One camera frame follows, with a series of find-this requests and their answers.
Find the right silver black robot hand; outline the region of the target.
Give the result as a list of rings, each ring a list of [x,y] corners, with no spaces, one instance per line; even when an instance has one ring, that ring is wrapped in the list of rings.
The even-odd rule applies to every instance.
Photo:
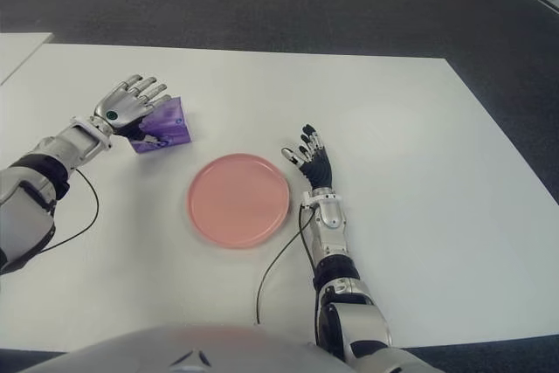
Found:
[[[299,152],[283,148],[281,154],[300,171],[313,190],[332,189],[332,167],[319,133],[310,124],[305,125],[301,130],[300,138],[303,144],[299,146]]]

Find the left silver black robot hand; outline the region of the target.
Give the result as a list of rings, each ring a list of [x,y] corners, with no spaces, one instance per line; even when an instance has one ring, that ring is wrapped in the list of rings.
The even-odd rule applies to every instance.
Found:
[[[102,119],[114,135],[131,141],[143,141],[147,136],[140,128],[143,120],[160,105],[171,100],[165,84],[156,77],[143,78],[135,74],[122,81],[94,109],[93,116]]]

